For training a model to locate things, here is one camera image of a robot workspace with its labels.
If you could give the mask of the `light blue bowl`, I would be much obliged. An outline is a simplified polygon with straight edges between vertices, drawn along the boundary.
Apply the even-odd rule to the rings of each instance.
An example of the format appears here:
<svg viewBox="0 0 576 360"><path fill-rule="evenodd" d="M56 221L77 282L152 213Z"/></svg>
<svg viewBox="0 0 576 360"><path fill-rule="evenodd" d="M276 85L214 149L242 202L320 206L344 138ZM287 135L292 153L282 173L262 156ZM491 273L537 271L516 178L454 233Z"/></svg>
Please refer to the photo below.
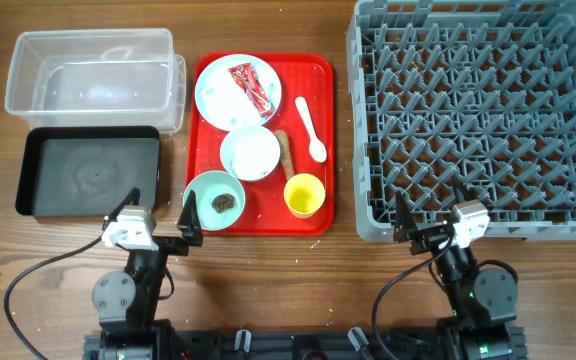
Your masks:
<svg viewBox="0 0 576 360"><path fill-rule="evenodd" d="M246 137L249 135L257 135L257 134L271 136L272 139L276 141L277 150L279 152L279 157L278 157L278 163L279 163L280 145L279 145L279 142L278 142L277 138L275 137L275 135L269 129L267 129L263 126L248 126L248 127L239 128L239 129L236 129L236 130L229 132L225 136L225 138L223 139L221 147L220 147L220 160L221 160L222 166L232 176L236 177L233 170L232 170L232 164L231 164L233 154L235 152L235 143L237 142L238 139L240 139L242 137Z"/></svg>

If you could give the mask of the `red snack wrapper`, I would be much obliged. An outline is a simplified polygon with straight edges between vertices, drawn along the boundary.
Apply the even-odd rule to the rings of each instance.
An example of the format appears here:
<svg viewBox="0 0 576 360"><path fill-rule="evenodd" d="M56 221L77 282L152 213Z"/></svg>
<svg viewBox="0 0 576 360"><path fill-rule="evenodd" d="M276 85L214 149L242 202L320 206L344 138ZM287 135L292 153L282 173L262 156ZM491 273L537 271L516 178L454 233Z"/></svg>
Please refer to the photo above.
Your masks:
<svg viewBox="0 0 576 360"><path fill-rule="evenodd" d="M229 68L228 72L262 118L269 117L274 112L275 108L269 101L251 63L235 65Z"/></svg>

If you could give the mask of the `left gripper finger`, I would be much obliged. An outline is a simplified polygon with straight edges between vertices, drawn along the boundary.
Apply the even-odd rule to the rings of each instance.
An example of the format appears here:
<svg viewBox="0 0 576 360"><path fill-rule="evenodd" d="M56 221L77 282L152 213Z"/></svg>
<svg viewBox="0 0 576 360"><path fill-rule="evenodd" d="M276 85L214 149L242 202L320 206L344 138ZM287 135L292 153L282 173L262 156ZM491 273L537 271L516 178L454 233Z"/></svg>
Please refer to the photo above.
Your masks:
<svg viewBox="0 0 576 360"><path fill-rule="evenodd" d="M139 204L140 190L133 187L126 197L107 215L104 216L104 222L110 223L117 219L117 216L125 206L136 206Z"/></svg>
<svg viewBox="0 0 576 360"><path fill-rule="evenodd" d="M186 193L184 206L177 222L177 229L188 246L203 244L203 231L198 214L197 197L194 190Z"/></svg>

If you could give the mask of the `white plastic spoon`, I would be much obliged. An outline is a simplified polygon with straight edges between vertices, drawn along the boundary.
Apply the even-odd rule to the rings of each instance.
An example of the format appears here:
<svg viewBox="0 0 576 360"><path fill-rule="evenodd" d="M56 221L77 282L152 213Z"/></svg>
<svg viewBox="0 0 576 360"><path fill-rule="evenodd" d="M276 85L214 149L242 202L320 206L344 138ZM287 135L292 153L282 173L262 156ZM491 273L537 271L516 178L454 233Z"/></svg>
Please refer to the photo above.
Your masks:
<svg viewBox="0 0 576 360"><path fill-rule="evenodd" d="M324 163L327 160L326 147L316 135L306 99L304 97L297 97L295 99L295 106L309 136L308 150L311 157L318 163Z"/></svg>

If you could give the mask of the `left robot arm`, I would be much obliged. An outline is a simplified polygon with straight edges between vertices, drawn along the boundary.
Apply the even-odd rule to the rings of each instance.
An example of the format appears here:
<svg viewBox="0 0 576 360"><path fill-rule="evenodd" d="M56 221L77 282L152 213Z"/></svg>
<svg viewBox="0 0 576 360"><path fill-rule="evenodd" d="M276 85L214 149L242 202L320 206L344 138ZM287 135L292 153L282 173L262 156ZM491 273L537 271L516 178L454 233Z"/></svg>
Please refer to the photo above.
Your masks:
<svg viewBox="0 0 576 360"><path fill-rule="evenodd" d="M101 332L84 340L85 359L190 359L191 350L171 322L155 318L164 298L161 287L171 277L167 260L186 256L203 243L195 192L190 192L177 228L179 236L156 235L150 208L139 204L140 191L133 188L104 218L101 240L108 247L128 252L121 271L109 272L95 283L92 302L99 313Z"/></svg>

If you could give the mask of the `yellow plastic cup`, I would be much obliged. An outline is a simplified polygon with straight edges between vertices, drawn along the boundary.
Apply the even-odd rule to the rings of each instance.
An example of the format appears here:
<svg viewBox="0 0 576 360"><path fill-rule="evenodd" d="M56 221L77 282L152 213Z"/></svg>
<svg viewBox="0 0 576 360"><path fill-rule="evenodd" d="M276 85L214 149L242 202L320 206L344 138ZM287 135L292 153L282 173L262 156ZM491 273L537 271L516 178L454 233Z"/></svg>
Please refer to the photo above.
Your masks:
<svg viewBox="0 0 576 360"><path fill-rule="evenodd" d="M283 196L291 214L305 219L313 216L322 207L326 198L326 190L316 176L300 173L287 181Z"/></svg>

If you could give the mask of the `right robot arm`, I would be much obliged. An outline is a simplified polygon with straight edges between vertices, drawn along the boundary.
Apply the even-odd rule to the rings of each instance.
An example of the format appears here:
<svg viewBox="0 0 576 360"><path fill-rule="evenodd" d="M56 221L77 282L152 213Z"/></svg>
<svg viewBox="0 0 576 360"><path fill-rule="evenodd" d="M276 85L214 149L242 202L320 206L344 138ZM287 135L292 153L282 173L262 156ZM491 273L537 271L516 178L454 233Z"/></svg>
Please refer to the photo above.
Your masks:
<svg viewBox="0 0 576 360"><path fill-rule="evenodd" d="M437 321L435 353L441 359L526 359L524 330L517 318L519 277L499 260L477 261L471 243L486 232L488 208L454 179L456 202L450 218L420 228L399 192L395 197L396 242L409 242L411 253L429 253L424 267L434 267L453 315Z"/></svg>

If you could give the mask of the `mint green bowl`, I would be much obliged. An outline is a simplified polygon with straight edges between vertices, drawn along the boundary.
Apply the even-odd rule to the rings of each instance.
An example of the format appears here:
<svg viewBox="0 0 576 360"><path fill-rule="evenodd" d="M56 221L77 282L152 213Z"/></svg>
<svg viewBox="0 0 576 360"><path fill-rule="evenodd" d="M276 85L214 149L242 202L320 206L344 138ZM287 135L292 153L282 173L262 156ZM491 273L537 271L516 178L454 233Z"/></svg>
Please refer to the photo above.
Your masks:
<svg viewBox="0 0 576 360"><path fill-rule="evenodd" d="M199 221L206 231L220 231L230 227L240 218L246 205L242 184L224 171L208 171L195 177L186 186L183 201L186 201L191 191L196 195ZM233 200L230 207L218 212L213 202L221 195L229 195Z"/></svg>

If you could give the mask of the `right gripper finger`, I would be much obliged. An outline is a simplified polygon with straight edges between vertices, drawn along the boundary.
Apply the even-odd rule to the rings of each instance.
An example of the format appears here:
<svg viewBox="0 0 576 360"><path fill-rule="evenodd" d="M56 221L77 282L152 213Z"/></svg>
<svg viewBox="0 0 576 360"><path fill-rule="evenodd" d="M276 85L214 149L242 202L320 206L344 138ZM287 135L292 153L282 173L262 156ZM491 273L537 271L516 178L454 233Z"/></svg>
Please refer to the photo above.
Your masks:
<svg viewBox="0 0 576 360"><path fill-rule="evenodd" d="M455 203L466 203L476 199L476 196L467 186L457 177L452 177L452 189L455 196Z"/></svg>
<svg viewBox="0 0 576 360"><path fill-rule="evenodd" d="M418 227L410 213L402 192L395 195L395 224L393 240L398 243L412 242L417 239Z"/></svg>

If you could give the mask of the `light blue plate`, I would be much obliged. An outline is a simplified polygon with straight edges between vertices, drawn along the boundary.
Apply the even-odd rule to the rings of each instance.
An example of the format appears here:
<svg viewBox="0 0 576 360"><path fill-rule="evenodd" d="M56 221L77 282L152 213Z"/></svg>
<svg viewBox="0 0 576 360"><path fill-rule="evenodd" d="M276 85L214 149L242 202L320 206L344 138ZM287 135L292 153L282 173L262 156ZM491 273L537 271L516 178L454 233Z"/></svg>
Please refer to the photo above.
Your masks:
<svg viewBox="0 0 576 360"><path fill-rule="evenodd" d="M282 100L282 86L275 70L267 62L252 55L226 55L219 57L217 60L211 61L208 66L199 73L199 77L195 83L195 105L199 114L206 122L208 121L204 118L205 110L201 93L209 88L215 88L218 90L228 89L236 90L237 92L241 91L244 94L228 73L229 68L243 63L252 64L269 101L275 108L274 112L269 117L262 118L260 116L262 118L260 125L264 125L277 112Z"/></svg>

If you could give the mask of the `white napkin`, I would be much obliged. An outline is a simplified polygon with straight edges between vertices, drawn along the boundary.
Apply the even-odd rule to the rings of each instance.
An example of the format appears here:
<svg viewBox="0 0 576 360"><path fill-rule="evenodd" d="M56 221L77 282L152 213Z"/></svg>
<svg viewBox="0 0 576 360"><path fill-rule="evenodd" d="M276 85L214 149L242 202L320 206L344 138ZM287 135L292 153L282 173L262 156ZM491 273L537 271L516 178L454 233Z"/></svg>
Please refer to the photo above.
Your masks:
<svg viewBox="0 0 576 360"><path fill-rule="evenodd" d="M209 88L201 95L205 110L204 118L221 130L232 131L260 125L262 122L256 108L241 91Z"/></svg>

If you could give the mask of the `white rice pile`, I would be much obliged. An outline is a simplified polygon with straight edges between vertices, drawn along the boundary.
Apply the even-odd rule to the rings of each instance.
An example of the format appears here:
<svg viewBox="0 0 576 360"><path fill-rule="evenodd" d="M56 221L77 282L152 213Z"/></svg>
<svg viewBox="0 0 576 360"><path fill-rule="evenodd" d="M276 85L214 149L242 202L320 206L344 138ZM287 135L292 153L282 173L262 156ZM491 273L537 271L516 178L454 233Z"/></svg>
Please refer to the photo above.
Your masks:
<svg viewBox="0 0 576 360"><path fill-rule="evenodd" d="M236 177L256 181L267 176L278 163L277 143L271 136L257 134L235 143L232 170Z"/></svg>

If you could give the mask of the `dark brown food lump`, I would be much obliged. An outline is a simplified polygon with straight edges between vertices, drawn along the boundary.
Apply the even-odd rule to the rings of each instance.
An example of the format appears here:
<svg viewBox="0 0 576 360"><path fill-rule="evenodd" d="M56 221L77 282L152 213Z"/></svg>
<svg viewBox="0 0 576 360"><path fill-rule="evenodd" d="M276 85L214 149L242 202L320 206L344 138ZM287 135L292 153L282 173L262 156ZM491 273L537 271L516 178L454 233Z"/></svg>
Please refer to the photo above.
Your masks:
<svg viewBox="0 0 576 360"><path fill-rule="evenodd" d="M211 206L219 214L232 209L235 206L236 199L233 195L229 193L223 193L216 196Z"/></svg>

